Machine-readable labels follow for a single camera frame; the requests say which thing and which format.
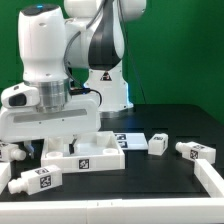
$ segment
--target green wall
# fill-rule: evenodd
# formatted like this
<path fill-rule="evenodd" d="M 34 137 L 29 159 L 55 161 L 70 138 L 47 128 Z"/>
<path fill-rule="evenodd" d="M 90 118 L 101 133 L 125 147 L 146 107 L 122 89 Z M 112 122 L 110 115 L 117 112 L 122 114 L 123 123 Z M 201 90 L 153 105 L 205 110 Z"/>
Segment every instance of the green wall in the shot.
<path fill-rule="evenodd" d="M 147 1 L 144 16 L 127 24 L 147 103 L 195 104 L 224 123 L 224 0 Z M 1 89 L 22 80 L 18 13 L 36 3 L 63 6 L 63 0 L 1 0 Z M 127 53 L 124 65 L 131 100 L 144 103 Z"/>

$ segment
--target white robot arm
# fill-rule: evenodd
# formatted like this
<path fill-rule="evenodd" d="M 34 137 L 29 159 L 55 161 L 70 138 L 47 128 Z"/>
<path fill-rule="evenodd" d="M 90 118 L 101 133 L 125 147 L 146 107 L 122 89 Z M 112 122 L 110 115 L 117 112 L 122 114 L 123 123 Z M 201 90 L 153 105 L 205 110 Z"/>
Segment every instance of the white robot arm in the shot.
<path fill-rule="evenodd" d="M 127 5 L 123 0 L 124 18 L 137 17 Z M 2 141 L 71 136 L 100 128 L 98 94 L 73 95 L 67 67 L 110 70 L 121 61 L 118 0 L 65 0 L 65 8 L 73 19 L 64 20 L 60 7 L 51 4 L 20 12 L 24 82 L 2 93 Z"/>

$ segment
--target black tabletop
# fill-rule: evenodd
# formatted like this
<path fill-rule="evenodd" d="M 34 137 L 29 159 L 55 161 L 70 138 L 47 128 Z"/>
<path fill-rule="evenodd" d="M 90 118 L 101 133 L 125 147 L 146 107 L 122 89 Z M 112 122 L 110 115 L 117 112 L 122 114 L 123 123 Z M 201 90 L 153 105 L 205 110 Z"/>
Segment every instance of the black tabletop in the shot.
<path fill-rule="evenodd" d="M 136 105 L 135 112 L 119 118 L 102 119 L 100 131 L 144 133 L 148 141 L 156 133 L 169 136 L 162 156 L 147 150 L 125 151 L 125 170 L 63 174 L 63 185 L 27 195 L 11 195 L 6 187 L 1 202 L 92 199 L 146 199 L 208 197 L 194 176 L 194 163 L 175 150 L 177 142 L 195 141 L 216 148 L 214 168 L 224 176 L 224 126 L 193 105 Z M 43 141 L 34 141 L 35 159 L 11 164 L 13 178 L 40 167 Z"/>

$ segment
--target qr code sticker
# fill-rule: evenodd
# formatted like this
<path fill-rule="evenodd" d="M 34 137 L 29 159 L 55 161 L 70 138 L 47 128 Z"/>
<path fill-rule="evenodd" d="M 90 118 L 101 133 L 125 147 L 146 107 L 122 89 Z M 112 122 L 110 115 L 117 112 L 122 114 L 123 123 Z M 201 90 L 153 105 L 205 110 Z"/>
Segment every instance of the qr code sticker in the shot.
<path fill-rule="evenodd" d="M 205 147 L 202 145 L 195 145 L 193 148 L 201 150 L 201 149 L 204 149 Z"/>
<path fill-rule="evenodd" d="M 89 159 L 80 159 L 79 160 L 79 169 L 80 170 L 89 169 Z"/>
<path fill-rule="evenodd" d="M 159 141 L 161 141 L 161 140 L 163 140 L 163 137 L 155 137 L 153 140 L 159 140 Z"/>
<path fill-rule="evenodd" d="M 198 159 L 198 152 L 194 151 L 194 150 L 191 150 L 190 158 L 191 159 Z"/>
<path fill-rule="evenodd" d="M 126 134 L 115 134 L 117 140 L 126 140 Z"/>
<path fill-rule="evenodd" d="M 51 186 L 51 176 L 40 178 L 40 188 L 46 188 Z"/>
<path fill-rule="evenodd" d="M 45 174 L 45 173 L 49 173 L 49 171 L 45 168 L 39 169 L 39 170 L 35 170 L 35 172 L 39 175 Z"/>

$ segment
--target white frame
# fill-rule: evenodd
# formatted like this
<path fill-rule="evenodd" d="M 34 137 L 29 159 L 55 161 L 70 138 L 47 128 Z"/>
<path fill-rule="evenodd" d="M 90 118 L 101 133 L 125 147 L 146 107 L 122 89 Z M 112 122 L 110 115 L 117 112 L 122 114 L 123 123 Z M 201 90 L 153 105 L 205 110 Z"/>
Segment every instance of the white frame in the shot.
<path fill-rule="evenodd" d="M 215 191 L 224 186 L 206 160 L 195 164 L 195 174 L 203 185 L 206 179 Z M 6 202 L 0 203 L 0 220 L 4 224 L 217 224 L 224 223 L 224 198 L 219 197 Z"/>

